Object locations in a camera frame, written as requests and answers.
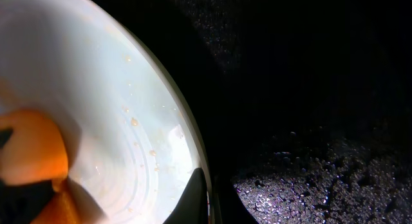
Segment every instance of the white plate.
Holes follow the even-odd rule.
[[[105,214],[92,222],[163,223],[198,167],[211,191],[203,143],[178,88],[89,0],[0,0],[0,113],[20,107],[59,125],[70,178]]]

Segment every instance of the black background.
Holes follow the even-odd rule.
[[[213,176],[246,166],[273,135],[319,126],[332,138],[368,140],[385,123],[380,141],[410,153],[407,0],[250,0],[234,12],[241,57],[231,68],[171,0],[92,1],[176,81]]]

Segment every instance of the orange object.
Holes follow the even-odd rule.
[[[80,216],[71,197],[66,181],[61,184],[61,191],[43,208],[31,224],[79,224]]]
[[[68,175],[64,142],[56,124],[37,111],[22,110],[0,117],[0,130],[12,129],[0,149],[0,179],[6,185],[53,180],[53,188]]]

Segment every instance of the white bowl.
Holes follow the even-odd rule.
[[[211,192],[201,136],[173,80],[89,0],[0,0],[0,113],[20,107],[60,127],[70,178],[101,211],[72,185],[88,222],[163,223],[198,167]]]

